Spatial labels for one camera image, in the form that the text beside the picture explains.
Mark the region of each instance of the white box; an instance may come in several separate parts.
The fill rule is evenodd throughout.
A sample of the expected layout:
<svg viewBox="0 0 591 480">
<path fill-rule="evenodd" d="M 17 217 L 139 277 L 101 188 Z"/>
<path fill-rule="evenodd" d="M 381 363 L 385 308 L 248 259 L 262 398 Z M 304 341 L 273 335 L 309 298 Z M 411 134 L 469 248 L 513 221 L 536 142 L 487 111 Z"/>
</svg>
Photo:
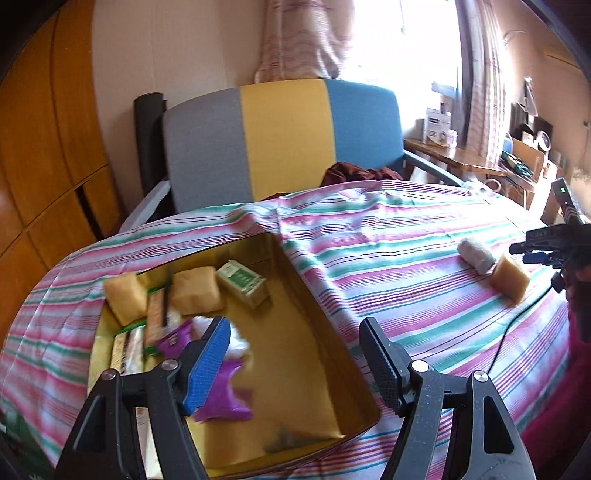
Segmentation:
<svg viewBox="0 0 591 480">
<path fill-rule="evenodd" d="M 427 108 L 423 141 L 433 142 L 442 147 L 447 146 L 447 136 L 452 125 L 451 113 L 441 113 L 434 108 Z"/>
</svg>

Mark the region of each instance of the sofa backrest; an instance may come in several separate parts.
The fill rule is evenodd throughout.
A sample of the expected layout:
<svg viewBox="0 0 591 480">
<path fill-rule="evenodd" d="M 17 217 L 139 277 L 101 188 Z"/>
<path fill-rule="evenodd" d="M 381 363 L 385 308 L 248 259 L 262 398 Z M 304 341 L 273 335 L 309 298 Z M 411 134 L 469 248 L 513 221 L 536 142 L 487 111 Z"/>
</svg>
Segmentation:
<svg viewBox="0 0 591 480">
<path fill-rule="evenodd" d="M 390 90 L 342 80 L 286 80 L 213 92 L 163 116 L 178 212 L 262 200 L 320 184 L 336 161 L 402 169 Z"/>
</svg>

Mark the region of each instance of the wooden wardrobe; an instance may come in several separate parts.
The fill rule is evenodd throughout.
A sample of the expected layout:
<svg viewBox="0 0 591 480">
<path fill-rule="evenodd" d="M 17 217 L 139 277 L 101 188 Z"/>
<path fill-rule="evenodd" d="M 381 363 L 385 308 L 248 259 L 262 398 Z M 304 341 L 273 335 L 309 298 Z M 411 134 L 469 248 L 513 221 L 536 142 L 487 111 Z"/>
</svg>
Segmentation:
<svg viewBox="0 0 591 480">
<path fill-rule="evenodd" d="M 29 292 L 122 220 L 92 83 L 94 0 L 70 0 L 0 83 L 0 342 Z"/>
</svg>

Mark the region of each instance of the striped tablecloth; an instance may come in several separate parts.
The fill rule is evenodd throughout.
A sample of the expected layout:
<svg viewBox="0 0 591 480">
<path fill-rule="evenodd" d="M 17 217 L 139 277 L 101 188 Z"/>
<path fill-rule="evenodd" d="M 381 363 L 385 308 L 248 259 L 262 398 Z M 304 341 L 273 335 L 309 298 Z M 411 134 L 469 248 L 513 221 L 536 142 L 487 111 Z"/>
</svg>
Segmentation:
<svg viewBox="0 0 591 480">
<path fill-rule="evenodd" d="M 341 184 L 266 202 L 209 207 L 143 226 L 71 254 L 31 292 L 0 356 L 0 406 L 22 416 L 56 463 L 85 400 L 104 302 L 102 281 L 272 232 L 373 391 L 358 342 L 365 316 L 375 316 L 413 358 L 456 375 L 486 370 L 507 324 L 518 317 L 492 379 L 523 428 L 566 362 L 566 302 L 549 290 L 553 272 L 534 267 L 525 300 L 513 306 L 458 257 L 456 245 L 470 235 L 500 255 L 539 226 L 503 197 L 402 181 Z M 376 399 L 382 405 L 377 393 Z M 441 475 L 451 420 L 451 412 L 443 414 L 430 478 Z M 400 425 L 382 408 L 380 422 L 358 441 L 289 474 L 378 478 Z"/>
</svg>

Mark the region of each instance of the purple snack package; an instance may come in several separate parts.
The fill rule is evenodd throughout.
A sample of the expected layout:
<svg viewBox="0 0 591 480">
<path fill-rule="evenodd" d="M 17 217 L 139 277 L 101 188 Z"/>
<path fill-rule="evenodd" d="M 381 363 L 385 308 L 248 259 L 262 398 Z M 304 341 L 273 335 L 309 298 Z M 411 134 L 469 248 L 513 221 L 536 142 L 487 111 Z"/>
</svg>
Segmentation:
<svg viewBox="0 0 591 480">
<path fill-rule="evenodd" d="M 242 360 L 224 360 L 212 389 L 207 396 L 205 405 L 193 414 L 195 421 L 211 419 L 250 420 L 252 411 L 244 402 L 238 399 L 230 385 L 232 375 L 242 366 Z"/>
<path fill-rule="evenodd" d="M 165 358 L 177 359 L 187 344 L 193 340 L 192 334 L 193 322 L 189 319 L 156 341 L 156 348 Z"/>
</svg>

